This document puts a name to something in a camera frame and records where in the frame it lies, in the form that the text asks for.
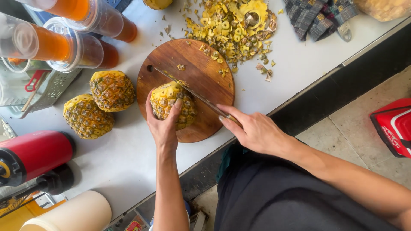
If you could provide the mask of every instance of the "red container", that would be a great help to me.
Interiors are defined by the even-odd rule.
[[[73,140],[63,132],[38,131],[0,142],[0,186],[18,186],[74,156]]]
[[[394,101],[369,117],[394,156],[411,158],[411,99]]]

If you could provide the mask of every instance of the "tile floor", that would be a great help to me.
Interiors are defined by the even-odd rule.
[[[411,97],[411,66],[303,131],[297,138],[411,189],[411,159],[394,157],[368,117],[371,112],[406,97]],[[196,197],[194,202],[210,216],[206,231],[213,231],[217,186]]]

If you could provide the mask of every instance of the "red handle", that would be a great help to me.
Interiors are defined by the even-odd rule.
[[[24,86],[24,89],[26,90],[26,92],[32,92],[32,91],[36,90],[37,82],[40,80],[40,78],[43,76],[44,73],[48,73],[48,72],[51,72],[51,70],[37,70],[36,72],[34,72],[33,77],[31,77],[30,81]],[[33,89],[31,89],[31,90],[27,89],[27,87],[30,86],[30,84],[33,81],[34,81]]]

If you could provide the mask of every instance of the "plastic bag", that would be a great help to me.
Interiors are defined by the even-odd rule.
[[[362,12],[380,22],[411,15],[411,0],[354,0]]]

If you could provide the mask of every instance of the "black apron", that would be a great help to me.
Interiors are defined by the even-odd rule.
[[[398,231],[292,162],[241,149],[218,187],[214,231]]]

